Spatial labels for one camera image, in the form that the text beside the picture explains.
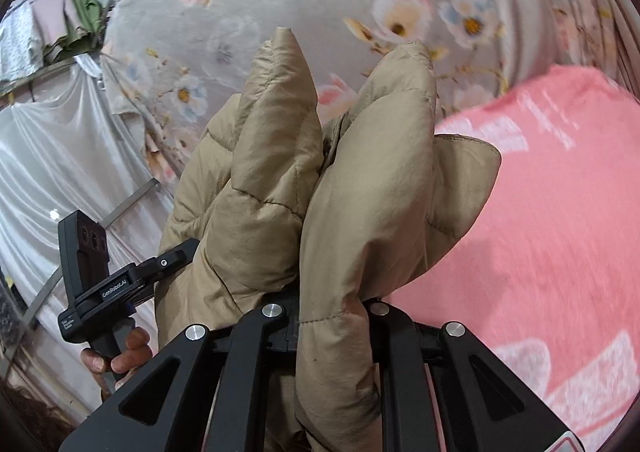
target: finger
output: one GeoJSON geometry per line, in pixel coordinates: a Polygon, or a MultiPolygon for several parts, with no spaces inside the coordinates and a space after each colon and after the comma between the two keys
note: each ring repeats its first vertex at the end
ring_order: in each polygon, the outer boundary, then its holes
{"type": "Polygon", "coordinates": [[[123,374],[130,369],[143,366],[151,360],[153,353],[149,346],[138,349],[128,349],[111,360],[111,371],[123,374]]]}
{"type": "Polygon", "coordinates": [[[129,372],[127,372],[127,375],[124,378],[122,378],[121,380],[118,380],[116,382],[116,390],[118,390],[120,387],[122,387],[122,385],[127,383],[131,379],[131,376],[136,374],[137,370],[138,369],[131,369],[129,372]]]}
{"type": "Polygon", "coordinates": [[[80,353],[80,359],[84,366],[94,374],[101,374],[107,370],[107,361],[94,350],[83,349],[80,353]]]}
{"type": "Polygon", "coordinates": [[[127,349],[138,349],[146,346],[149,343],[151,337],[142,327],[136,327],[127,335],[125,344],[127,349]]]}
{"type": "Polygon", "coordinates": [[[94,377],[95,383],[98,384],[98,387],[100,387],[100,390],[106,395],[109,395],[109,386],[107,385],[104,375],[95,374],[95,372],[92,372],[91,374],[94,377]]]}

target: beige puffer jacket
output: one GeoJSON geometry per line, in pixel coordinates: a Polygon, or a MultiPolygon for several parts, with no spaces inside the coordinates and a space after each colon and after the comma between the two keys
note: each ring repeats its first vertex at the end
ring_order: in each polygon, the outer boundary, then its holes
{"type": "Polygon", "coordinates": [[[321,130],[300,47],[277,29],[185,168],[161,251],[201,243],[156,290],[161,346],[189,324],[234,324],[300,277],[296,375],[271,379],[265,450],[382,450],[362,302],[442,258],[500,165],[487,143],[434,136],[434,96],[427,50],[399,46],[321,130]]]}

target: white satin curtain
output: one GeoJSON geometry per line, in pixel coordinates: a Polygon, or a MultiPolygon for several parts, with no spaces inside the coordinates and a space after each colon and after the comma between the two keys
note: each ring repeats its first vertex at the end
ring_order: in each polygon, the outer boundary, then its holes
{"type": "MultiPolygon", "coordinates": [[[[140,140],[110,114],[104,93],[79,67],[58,98],[0,112],[0,266],[27,303],[60,265],[58,220],[77,209],[103,219],[150,178],[140,140]]],[[[157,255],[171,207],[170,194],[156,187],[108,228],[112,272],[157,255]]],[[[79,362],[84,345],[60,338],[57,316],[66,304],[61,281],[38,315],[60,344],[46,365],[94,408],[100,397],[79,362]]],[[[140,306],[136,318],[157,348],[152,303],[140,306]]]]}

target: pink blanket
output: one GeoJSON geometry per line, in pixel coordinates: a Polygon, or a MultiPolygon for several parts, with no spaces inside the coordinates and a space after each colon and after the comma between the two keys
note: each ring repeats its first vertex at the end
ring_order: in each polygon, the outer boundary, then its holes
{"type": "Polygon", "coordinates": [[[391,300],[466,324],[595,451],[640,388],[640,106],[553,67],[438,131],[493,143],[502,167],[469,234],[391,300]]]}

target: metal screw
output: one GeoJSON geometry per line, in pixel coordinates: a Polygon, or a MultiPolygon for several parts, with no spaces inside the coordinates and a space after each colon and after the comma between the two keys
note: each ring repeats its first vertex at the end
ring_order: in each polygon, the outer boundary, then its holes
{"type": "Polygon", "coordinates": [[[206,334],[206,332],[207,331],[203,326],[195,324],[193,326],[187,327],[187,330],[184,332],[184,334],[190,340],[200,340],[206,334]]]}
{"type": "Polygon", "coordinates": [[[445,327],[445,330],[452,337],[461,337],[466,333],[465,326],[463,326],[460,322],[449,322],[445,327]]]}
{"type": "Polygon", "coordinates": [[[267,304],[262,308],[262,314],[267,318],[276,318],[282,314],[282,306],[279,304],[267,304]]]}
{"type": "Polygon", "coordinates": [[[389,314],[389,306],[382,302],[376,302],[375,304],[371,304],[369,306],[369,311],[371,311],[371,313],[374,315],[383,317],[384,315],[389,314]]]}

